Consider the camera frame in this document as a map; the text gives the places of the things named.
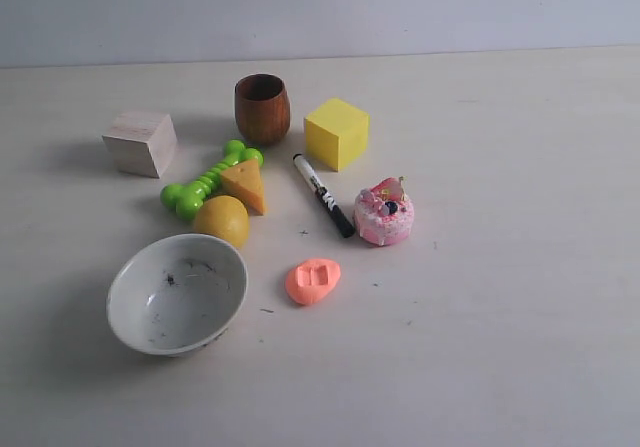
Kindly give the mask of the orange toy cheese wedge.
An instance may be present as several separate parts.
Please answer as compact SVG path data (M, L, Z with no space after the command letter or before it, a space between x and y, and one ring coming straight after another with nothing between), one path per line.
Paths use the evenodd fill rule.
M249 159L228 167L220 174L222 187L226 193L236 197L259 215L267 212L260 164Z

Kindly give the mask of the yellow toy lemon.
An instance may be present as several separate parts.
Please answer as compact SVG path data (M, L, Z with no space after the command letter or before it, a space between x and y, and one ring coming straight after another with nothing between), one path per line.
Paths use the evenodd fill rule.
M235 197L212 197L196 213L193 230L222 239L240 249L249 237L248 211Z

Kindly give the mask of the black white marker pen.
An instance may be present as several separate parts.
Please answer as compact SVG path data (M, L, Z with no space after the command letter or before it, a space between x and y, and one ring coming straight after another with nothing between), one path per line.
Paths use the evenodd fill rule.
M320 202L340 235L343 238L352 237L356 233L355 227L338 206L333 195L320 180L311 164L301 153L297 153L293 156L293 164L313 191L316 199Z

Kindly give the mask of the brown wooden cup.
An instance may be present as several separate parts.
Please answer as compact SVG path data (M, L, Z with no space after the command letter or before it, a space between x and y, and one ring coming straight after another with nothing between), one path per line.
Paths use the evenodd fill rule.
M272 146L290 129L291 109L284 81L257 73L240 79L234 90L235 121L241 135L259 146Z

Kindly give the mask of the yellow foam cube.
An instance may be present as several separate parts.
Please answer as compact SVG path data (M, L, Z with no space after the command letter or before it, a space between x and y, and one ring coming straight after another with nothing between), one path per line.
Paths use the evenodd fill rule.
M367 112L330 98L304 117L306 151L333 171L340 171L365 152L369 124Z

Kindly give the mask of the pink toy cake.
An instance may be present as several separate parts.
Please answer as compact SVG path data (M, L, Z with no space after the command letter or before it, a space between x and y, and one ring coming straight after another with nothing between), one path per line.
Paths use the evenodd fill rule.
M353 218L362 239L383 247L397 244L410 235L415 210L405 192L404 180L404 176L389 177L359 192Z

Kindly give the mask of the light wooden cube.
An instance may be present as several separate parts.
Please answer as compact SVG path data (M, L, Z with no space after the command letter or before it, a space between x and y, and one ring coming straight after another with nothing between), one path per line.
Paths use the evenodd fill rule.
M157 112L123 112L102 139L117 170L156 179L169 167L177 147L171 116Z

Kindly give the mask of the white ceramic bowl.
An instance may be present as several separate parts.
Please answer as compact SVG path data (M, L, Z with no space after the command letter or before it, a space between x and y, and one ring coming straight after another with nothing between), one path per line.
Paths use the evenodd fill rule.
M179 357L218 340L239 313L248 272L239 251L205 234L160 239L113 279L106 300L111 331L127 347Z

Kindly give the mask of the orange oval toy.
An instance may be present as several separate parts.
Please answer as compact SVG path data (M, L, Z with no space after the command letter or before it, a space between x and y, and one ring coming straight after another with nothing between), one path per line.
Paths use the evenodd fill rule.
M299 305L309 306L321 301L337 285L340 265L330 259L311 258L291 269L285 279L285 290Z

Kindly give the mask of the green toy bone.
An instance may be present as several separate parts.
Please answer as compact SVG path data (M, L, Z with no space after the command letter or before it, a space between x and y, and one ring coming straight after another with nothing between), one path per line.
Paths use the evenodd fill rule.
M223 147L224 157L213 167L186 184L170 183L160 193L162 205L180 219L193 221L204 202L222 188L221 173L244 161L256 160L264 164L260 150L248 147L243 141L232 139Z

